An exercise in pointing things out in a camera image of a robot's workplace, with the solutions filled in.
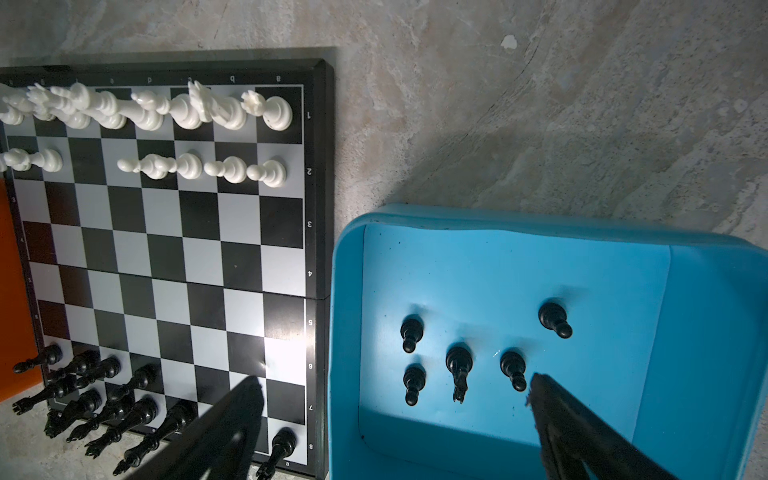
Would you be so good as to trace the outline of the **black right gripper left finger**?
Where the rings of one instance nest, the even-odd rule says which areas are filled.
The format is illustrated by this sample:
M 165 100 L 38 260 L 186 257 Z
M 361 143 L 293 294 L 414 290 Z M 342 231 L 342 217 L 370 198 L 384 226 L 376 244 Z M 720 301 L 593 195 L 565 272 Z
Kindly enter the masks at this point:
M 245 479 L 261 431 L 264 394 L 248 376 L 131 479 Z

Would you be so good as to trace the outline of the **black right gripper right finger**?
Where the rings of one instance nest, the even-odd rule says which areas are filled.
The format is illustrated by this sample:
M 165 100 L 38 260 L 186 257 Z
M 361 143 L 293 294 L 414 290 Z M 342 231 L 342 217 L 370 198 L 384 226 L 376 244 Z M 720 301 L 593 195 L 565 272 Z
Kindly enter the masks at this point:
M 549 479 L 672 479 L 551 376 L 532 377 L 527 404 Z

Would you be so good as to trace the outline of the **black chess king piece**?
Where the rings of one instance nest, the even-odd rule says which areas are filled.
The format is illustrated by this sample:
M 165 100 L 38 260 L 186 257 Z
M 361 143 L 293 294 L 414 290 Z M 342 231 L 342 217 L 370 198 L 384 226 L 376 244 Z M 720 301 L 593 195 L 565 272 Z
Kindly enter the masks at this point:
M 196 418 L 197 411 L 190 401 L 181 400 L 176 403 L 168 410 L 165 420 L 154 433 L 147 435 L 136 447 L 124 453 L 113 475 L 119 476 L 131 468 L 137 468 L 148 453 L 159 448 L 162 440 L 172 434 L 182 433 Z

